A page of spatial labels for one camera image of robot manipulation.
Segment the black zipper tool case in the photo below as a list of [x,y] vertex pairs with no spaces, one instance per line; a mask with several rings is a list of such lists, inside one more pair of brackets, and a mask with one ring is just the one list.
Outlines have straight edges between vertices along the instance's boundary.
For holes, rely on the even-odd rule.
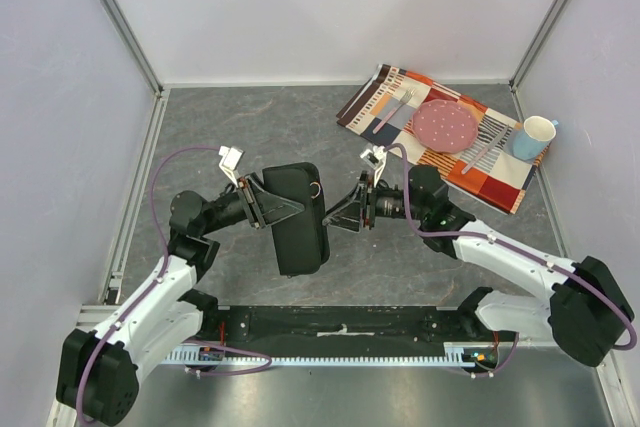
[[309,162],[269,167],[263,170],[263,181],[267,192],[304,207],[271,228],[279,273],[288,277],[314,274],[330,257],[318,168]]

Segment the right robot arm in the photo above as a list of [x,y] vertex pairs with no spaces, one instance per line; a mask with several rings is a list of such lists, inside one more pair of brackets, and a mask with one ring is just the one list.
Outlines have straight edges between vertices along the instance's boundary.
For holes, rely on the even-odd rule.
[[458,315],[467,339],[510,331],[553,341],[579,363],[596,367],[612,350],[637,343],[634,313],[609,267],[587,256],[554,256],[491,228],[449,199],[437,170],[413,166],[403,187],[389,187],[362,173],[354,189],[326,213],[327,226],[357,232],[377,218],[403,218],[432,251],[482,267],[524,290],[485,289]]

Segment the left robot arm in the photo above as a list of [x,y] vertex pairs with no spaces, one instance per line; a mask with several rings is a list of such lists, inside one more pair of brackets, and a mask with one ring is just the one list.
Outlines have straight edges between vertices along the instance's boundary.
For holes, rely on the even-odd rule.
[[322,192],[296,167],[270,168],[245,176],[215,200],[193,191],[171,202],[170,234],[146,280],[108,318],[64,340],[56,399],[75,410],[82,426],[119,424],[131,410],[143,381],[176,347],[191,337],[208,340],[219,316],[215,299],[194,287],[212,267],[219,243],[207,234],[241,221],[274,235],[296,232],[297,221],[314,222]]

